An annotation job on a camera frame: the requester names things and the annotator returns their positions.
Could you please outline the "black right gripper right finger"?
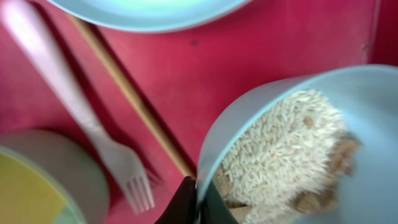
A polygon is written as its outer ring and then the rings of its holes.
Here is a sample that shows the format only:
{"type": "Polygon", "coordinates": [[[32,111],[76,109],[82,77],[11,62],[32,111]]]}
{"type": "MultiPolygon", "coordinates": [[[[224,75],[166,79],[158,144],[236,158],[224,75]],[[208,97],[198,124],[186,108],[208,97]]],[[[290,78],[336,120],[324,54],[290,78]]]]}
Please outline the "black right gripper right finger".
{"type": "Polygon", "coordinates": [[[215,185],[200,185],[200,224],[238,224],[215,185]]]}

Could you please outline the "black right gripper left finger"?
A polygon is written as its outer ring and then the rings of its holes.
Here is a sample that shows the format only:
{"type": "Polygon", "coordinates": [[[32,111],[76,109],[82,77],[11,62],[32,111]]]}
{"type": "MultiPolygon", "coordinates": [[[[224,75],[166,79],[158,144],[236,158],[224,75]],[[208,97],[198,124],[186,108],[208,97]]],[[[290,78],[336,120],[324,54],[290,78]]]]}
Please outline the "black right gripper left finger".
{"type": "Polygon", "coordinates": [[[195,179],[186,176],[155,224],[193,224],[197,198],[195,186],[195,179]]]}

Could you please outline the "rice food leftovers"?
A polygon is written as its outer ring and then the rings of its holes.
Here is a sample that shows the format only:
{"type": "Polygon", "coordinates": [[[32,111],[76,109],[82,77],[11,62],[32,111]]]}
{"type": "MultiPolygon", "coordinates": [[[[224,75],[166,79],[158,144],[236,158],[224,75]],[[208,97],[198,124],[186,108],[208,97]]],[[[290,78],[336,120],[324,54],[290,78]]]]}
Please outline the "rice food leftovers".
{"type": "Polygon", "coordinates": [[[214,182],[238,223],[292,223],[333,211],[361,143],[321,92],[301,90],[262,114],[233,143],[214,182]]]}

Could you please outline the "yellow plastic cup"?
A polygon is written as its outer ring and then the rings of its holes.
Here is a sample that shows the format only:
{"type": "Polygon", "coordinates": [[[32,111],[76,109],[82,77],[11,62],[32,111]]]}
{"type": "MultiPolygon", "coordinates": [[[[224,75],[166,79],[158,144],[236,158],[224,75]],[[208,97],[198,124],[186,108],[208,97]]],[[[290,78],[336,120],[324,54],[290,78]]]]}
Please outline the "yellow plastic cup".
{"type": "Polygon", "coordinates": [[[40,175],[1,154],[1,224],[53,223],[66,204],[40,175]]]}

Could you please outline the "light blue bowl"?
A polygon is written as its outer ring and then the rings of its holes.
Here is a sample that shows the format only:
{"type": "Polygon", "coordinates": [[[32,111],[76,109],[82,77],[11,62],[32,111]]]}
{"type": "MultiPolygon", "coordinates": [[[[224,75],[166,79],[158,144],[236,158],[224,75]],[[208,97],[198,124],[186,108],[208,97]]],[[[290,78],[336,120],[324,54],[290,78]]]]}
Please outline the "light blue bowl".
{"type": "Polygon", "coordinates": [[[397,68],[362,65],[319,75],[287,78],[254,88],[233,101],[216,119],[201,147],[200,185],[212,182],[216,169],[235,140],[278,101],[304,89],[322,92],[340,109],[351,134],[362,146],[356,171],[339,187],[338,209],[302,218],[302,223],[397,222],[397,68]]]}

